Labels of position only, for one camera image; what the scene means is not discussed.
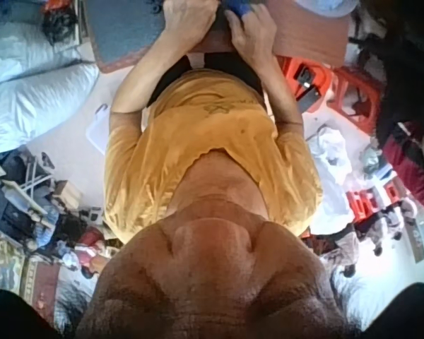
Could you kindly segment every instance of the shirt sleeve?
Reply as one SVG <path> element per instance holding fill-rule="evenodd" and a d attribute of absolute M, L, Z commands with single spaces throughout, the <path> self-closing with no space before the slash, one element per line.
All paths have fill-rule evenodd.
<path fill-rule="evenodd" d="M 134 154 L 138 134 L 135 126 L 115 128 L 108 139 L 105 154 L 105 212 L 113 214 L 125 172 Z"/>
<path fill-rule="evenodd" d="M 322 186 L 310 149 L 303 136 L 298 133 L 283 133 L 276 139 L 285 163 L 291 187 L 291 205 L 285 218 L 296 220 L 298 225 L 292 232 L 300 235 L 309 226 L 310 220 L 322 201 Z"/>

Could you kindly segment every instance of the hand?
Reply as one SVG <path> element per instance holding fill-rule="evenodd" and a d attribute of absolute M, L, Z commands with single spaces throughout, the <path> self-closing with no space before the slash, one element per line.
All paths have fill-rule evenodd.
<path fill-rule="evenodd" d="M 219 0 L 165 0 L 165 33 L 189 52 L 211 28 Z"/>
<path fill-rule="evenodd" d="M 240 56 L 256 72 L 265 64 L 273 62 L 273 44 L 276 24 L 265 5 L 252 5 L 240 19 L 232 12 L 225 11 L 231 33 L 232 44 Z"/>

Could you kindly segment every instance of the white pillow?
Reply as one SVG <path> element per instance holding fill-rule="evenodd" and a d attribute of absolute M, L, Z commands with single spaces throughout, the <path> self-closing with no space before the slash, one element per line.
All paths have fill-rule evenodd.
<path fill-rule="evenodd" d="M 55 53 L 40 26 L 0 23 L 0 83 L 51 71 L 80 59 L 75 49 Z"/>
<path fill-rule="evenodd" d="M 26 144 L 74 115 L 98 74 L 94 64 L 77 64 L 1 83 L 0 153 Z"/>

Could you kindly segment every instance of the gray mat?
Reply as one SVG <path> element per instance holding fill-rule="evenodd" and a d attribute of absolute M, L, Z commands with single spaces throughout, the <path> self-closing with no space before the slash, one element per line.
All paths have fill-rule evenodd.
<path fill-rule="evenodd" d="M 120 62 L 151 45 L 165 27 L 163 0 L 85 0 L 88 33 L 99 66 Z M 250 0 L 261 3 L 264 0 Z M 227 30 L 220 8 L 213 30 Z"/>

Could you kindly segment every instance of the yellow shirt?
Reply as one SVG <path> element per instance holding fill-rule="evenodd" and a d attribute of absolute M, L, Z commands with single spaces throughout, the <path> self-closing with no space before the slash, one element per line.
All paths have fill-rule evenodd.
<path fill-rule="evenodd" d="M 151 106 L 148 128 L 121 126 L 109 139 L 105 218 L 127 243 L 163 219 L 185 172 L 202 155 L 223 149 L 258 184 L 271 221 L 303 233 L 322 198 L 304 138 L 281 136 L 260 96 L 217 71 L 192 71 Z"/>

